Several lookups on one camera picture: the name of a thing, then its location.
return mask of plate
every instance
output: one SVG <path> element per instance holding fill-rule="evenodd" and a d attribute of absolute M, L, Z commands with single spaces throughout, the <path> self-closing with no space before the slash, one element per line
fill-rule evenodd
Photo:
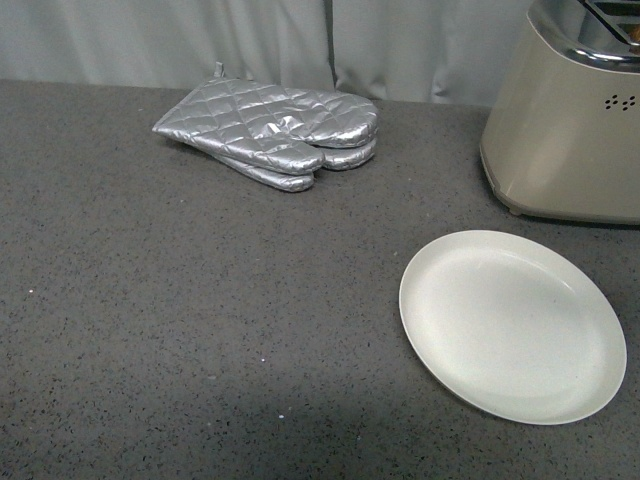
<path fill-rule="evenodd" d="M 431 242 L 409 262 L 399 303 L 431 373 L 498 417 L 574 422 L 622 384 L 627 350 L 613 308 L 576 266 L 525 238 L 465 231 Z"/>

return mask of curtain fold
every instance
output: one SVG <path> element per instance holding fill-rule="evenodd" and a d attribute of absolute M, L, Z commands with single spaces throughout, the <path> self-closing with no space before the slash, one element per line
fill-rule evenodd
<path fill-rule="evenodd" d="M 491 105 L 530 0 L 0 0 L 0 78 Z"/>

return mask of countertop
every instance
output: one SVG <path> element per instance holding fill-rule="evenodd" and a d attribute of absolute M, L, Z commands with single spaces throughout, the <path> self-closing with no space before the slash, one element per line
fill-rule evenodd
<path fill-rule="evenodd" d="M 377 102 L 376 157 L 290 194 L 153 134 L 186 93 L 0 82 L 3 478 L 637 476 L 637 228 L 510 214 L 486 108 Z M 472 229 L 605 294 L 628 366 L 603 410 L 503 420 L 421 363 L 402 274 Z"/>

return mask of toaster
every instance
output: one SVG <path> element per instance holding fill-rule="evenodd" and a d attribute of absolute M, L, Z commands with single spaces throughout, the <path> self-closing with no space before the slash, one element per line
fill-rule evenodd
<path fill-rule="evenodd" d="M 536 0 L 480 153 L 514 214 L 640 224 L 640 1 Z"/>

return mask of silver oven mitt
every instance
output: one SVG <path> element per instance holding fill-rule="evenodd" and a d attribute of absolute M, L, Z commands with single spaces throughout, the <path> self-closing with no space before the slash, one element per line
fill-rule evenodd
<path fill-rule="evenodd" d="M 233 168 L 253 180 L 285 192 L 302 192 L 311 188 L 315 181 L 313 173 L 287 175 L 286 173 L 274 172 L 265 168 L 248 165 L 222 155 L 216 155 L 215 158 L 219 162 L 224 163 L 226 166 Z"/>
<path fill-rule="evenodd" d="M 287 175 L 354 168 L 374 153 L 377 109 L 341 92 L 216 76 L 169 110 L 153 131 L 220 160 Z"/>

